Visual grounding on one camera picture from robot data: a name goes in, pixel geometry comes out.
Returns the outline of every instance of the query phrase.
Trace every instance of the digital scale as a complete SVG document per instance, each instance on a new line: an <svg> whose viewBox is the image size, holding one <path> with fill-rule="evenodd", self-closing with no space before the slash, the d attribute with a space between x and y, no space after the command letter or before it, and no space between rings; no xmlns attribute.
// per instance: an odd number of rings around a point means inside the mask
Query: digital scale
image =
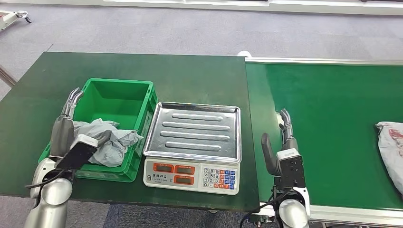
<svg viewBox="0 0 403 228"><path fill-rule="evenodd" d="M235 195L240 181L240 109L159 102L143 154L146 186Z"/></svg>

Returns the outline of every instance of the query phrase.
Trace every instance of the stainless steel tray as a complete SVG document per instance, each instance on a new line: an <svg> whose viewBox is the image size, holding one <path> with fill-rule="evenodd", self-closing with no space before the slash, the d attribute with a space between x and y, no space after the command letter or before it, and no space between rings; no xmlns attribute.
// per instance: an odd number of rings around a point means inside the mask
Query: stainless steel tray
<svg viewBox="0 0 403 228"><path fill-rule="evenodd" d="M240 109L234 106L159 102L143 154L239 163Z"/></svg>

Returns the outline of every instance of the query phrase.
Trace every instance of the scale keypad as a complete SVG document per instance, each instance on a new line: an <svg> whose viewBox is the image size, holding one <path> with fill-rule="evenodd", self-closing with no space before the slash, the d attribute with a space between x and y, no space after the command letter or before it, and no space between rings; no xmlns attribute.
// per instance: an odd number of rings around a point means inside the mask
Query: scale keypad
<svg viewBox="0 0 403 228"><path fill-rule="evenodd" d="M236 171L204 168L203 186L208 188L235 189Z"/></svg>

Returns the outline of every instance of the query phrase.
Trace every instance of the green plastic crate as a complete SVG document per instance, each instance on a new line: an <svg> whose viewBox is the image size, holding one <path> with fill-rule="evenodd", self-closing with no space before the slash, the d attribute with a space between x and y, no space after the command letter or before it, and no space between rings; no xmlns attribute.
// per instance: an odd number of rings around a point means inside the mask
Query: green plastic crate
<svg viewBox="0 0 403 228"><path fill-rule="evenodd" d="M82 91L73 119L92 122L95 119L112 120L120 123L118 129L138 130L144 137L129 147L122 165L109 168L96 164L85 164L76 172L77 177L133 182L136 178L143 152L145 138L158 102L154 85L148 81L91 78ZM38 162L48 157L50 143Z"/></svg>

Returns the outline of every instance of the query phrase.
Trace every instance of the table leg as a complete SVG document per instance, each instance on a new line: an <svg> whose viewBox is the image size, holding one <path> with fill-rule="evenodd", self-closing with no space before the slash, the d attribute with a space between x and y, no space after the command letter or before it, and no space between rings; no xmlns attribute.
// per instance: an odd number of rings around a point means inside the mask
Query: table leg
<svg viewBox="0 0 403 228"><path fill-rule="evenodd" d="M10 87L15 86L17 83L13 76L11 76L10 72L8 72L2 65L0 65L0 78Z"/></svg>

